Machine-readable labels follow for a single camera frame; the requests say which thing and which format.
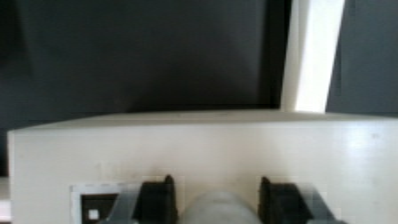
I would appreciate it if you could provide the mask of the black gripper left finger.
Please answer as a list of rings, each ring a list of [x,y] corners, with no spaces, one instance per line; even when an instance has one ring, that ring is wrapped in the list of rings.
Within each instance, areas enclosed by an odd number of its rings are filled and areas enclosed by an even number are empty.
[[[174,179],[167,175],[160,182],[146,181],[128,186],[112,207],[112,224],[176,224]]]

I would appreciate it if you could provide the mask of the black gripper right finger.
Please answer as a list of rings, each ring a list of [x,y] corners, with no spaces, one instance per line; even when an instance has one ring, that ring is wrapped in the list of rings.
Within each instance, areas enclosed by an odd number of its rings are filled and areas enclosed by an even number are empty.
[[[341,224],[316,191],[261,178],[258,216],[263,224]]]

